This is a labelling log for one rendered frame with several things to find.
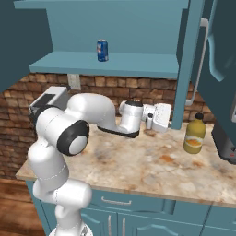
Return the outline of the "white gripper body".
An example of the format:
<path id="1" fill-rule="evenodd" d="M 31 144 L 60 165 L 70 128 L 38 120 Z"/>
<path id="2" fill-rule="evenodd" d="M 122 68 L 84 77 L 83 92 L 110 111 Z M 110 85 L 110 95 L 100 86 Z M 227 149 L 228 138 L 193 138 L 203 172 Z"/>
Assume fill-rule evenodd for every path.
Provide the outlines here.
<path id="1" fill-rule="evenodd" d="M 169 120 L 171 117 L 171 105 L 159 103 L 155 106 L 152 129 L 165 133 L 168 129 Z"/>

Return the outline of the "teal panelled cabinet door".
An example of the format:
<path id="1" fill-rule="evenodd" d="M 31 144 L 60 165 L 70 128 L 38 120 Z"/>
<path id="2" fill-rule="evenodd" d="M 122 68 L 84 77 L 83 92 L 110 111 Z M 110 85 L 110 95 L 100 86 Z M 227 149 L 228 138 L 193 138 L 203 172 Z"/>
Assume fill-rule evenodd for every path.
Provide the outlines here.
<path id="1" fill-rule="evenodd" d="M 209 22 L 198 92 L 232 143 L 236 123 L 230 111 L 236 96 L 236 0 L 205 0 Z"/>

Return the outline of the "yellow juice bottle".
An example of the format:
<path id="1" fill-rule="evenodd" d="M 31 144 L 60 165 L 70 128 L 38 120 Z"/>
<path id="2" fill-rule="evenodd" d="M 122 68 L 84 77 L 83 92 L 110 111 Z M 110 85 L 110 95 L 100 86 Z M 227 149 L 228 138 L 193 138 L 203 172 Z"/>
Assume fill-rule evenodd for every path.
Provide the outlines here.
<path id="1" fill-rule="evenodd" d="M 204 114 L 198 112 L 186 127 L 183 149 L 190 154 L 201 151 L 207 127 L 203 122 Z"/>

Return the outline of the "black countertop appliance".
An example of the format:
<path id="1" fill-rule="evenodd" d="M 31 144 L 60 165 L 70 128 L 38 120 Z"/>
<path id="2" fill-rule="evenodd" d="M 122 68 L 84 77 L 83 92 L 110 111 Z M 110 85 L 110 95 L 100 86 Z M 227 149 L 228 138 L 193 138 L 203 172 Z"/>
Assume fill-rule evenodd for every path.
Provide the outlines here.
<path id="1" fill-rule="evenodd" d="M 218 122 L 215 122 L 211 135 L 219 157 L 230 164 L 236 165 L 236 146 L 232 144 Z"/>

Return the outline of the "teal drawer front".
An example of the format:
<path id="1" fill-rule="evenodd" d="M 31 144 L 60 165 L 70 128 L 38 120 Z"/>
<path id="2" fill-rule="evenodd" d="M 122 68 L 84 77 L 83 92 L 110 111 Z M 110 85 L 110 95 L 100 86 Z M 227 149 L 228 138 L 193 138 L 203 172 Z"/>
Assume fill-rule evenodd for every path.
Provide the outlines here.
<path id="1" fill-rule="evenodd" d="M 104 196 L 105 199 L 128 202 L 132 200 L 130 206 L 119 206 L 107 204 L 101 201 L 101 197 Z M 128 195 L 120 194 L 115 192 L 106 192 L 100 190 L 92 191 L 92 200 L 89 205 L 90 207 L 96 207 L 100 209 L 111 209 L 123 212 L 148 212 L 148 213 L 166 213 L 169 211 L 166 206 L 166 201 L 164 199 L 159 199 L 155 197 L 146 197 L 141 195 Z"/>
<path id="2" fill-rule="evenodd" d="M 236 208 L 212 206 L 206 225 L 228 230 L 236 230 Z"/>

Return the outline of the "blue soda can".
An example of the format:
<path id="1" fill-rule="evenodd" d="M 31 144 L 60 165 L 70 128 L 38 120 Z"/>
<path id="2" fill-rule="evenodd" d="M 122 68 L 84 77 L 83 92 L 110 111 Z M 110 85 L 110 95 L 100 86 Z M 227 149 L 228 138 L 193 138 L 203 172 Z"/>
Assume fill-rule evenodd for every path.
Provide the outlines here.
<path id="1" fill-rule="evenodd" d="M 97 41 L 97 54 L 100 62 L 106 62 L 109 60 L 108 57 L 108 42 L 104 39 Z"/>

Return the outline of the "teal base cupboard door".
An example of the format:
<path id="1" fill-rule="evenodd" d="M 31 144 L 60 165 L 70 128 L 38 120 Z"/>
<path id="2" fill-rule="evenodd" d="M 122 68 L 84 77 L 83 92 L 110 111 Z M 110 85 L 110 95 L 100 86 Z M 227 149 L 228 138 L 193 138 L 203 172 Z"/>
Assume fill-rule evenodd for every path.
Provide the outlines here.
<path id="1" fill-rule="evenodd" d="M 202 229 L 201 225 L 118 214 L 118 236 L 122 236 L 123 218 L 125 236 L 200 236 Z"/>
<path id="2" fill-rule="evenodd" d="M 112 216 L 112 236 L 118 236 L 118 218 L 112 211 L 85 208 L 81 210 L 84 222 L 90 227 L 94 236 L 109 236 L 108 216 Z"/>

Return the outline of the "grey toaster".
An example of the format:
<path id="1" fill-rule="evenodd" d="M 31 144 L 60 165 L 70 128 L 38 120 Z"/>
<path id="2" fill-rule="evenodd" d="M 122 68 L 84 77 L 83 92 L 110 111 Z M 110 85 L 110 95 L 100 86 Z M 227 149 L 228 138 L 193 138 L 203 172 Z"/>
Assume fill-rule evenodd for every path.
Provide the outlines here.
<path id="1" fill-rule="evenodd" d="M 37 98 L 30 106 L 29 111 L 35 112 L 41 106 L 53 105 L 61 110 L 66 108 L 70 96 L 67 87 L 51 86 L 46 89 L 39 98 Z"/>

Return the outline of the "white wall outlet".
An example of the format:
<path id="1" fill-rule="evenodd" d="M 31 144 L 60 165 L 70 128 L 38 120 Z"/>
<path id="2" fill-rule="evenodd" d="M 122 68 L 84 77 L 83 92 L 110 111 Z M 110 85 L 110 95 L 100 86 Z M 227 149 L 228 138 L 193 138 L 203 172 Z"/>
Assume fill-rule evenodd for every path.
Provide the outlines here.
<path id="1" fill-rule="evenodd" d="M 81 90 L 80 75 L 79 74 L 68 74 L 68 85 L 71 89 Z"/>

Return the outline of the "teal open wall cabinet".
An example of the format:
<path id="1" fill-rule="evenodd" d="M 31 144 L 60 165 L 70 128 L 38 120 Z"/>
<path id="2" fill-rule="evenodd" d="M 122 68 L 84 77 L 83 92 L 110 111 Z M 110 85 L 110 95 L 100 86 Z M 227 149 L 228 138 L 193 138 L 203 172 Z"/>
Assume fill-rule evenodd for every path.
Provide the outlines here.
<path id="1" fill-rule="evenodd" d="M 187 0 L 19 0 L 17 9 L 45 9 L 53 50 L 32 72 L 176 78 L 177 45 Z M 100 62 L 97 41 L 108 42 Z"/>

